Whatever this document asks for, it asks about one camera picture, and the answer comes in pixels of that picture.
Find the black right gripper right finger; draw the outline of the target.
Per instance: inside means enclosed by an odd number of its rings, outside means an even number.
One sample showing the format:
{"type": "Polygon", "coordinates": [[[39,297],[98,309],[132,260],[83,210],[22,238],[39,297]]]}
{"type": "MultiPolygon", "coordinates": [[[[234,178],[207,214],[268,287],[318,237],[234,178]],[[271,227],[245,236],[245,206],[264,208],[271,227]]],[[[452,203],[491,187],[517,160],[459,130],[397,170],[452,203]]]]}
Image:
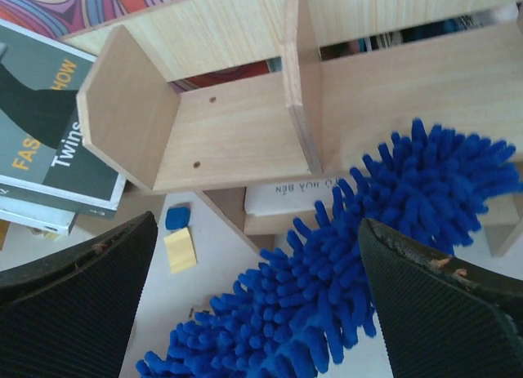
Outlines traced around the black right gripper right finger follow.
{"type": "Polygon", "coordinates": [[[522,282],[372,219],[360,254],[395,377],[520,377],[522,282]]]}

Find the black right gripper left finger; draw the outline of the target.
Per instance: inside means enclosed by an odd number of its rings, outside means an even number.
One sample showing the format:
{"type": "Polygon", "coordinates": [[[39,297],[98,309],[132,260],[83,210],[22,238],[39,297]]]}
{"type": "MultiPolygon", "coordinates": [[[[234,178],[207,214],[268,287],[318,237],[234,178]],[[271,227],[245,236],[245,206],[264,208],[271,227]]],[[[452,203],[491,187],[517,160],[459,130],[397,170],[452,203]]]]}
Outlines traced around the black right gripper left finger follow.
{"type": "Polygon", "coordinates": [[[116,377],[158,236],[146,212],[1,272],[3,377],[116,377]]]}

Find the blue microfiber duster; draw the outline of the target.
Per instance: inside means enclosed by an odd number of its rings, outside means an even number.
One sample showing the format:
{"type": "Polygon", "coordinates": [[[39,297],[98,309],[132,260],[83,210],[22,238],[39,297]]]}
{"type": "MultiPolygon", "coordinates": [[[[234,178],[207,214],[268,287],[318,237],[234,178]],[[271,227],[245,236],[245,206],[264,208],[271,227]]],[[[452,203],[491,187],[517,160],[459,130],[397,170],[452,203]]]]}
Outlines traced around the blue microfiber duster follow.
{"type": "Polygon", "coordinates": [[[295,219],[292,253],[262,250],[261,263],[233,290],[210,300],[171,332],[165,358],[146,353],[142,377],[315,377],[375,336],[375,305],[358,228],[371,218],[447,255],[472,243],[486,201],[522,189],[515,146],[415,119],[364,155],[365,171],[333,187],[333,205],[315,203],[316,226],[295,219]]]}

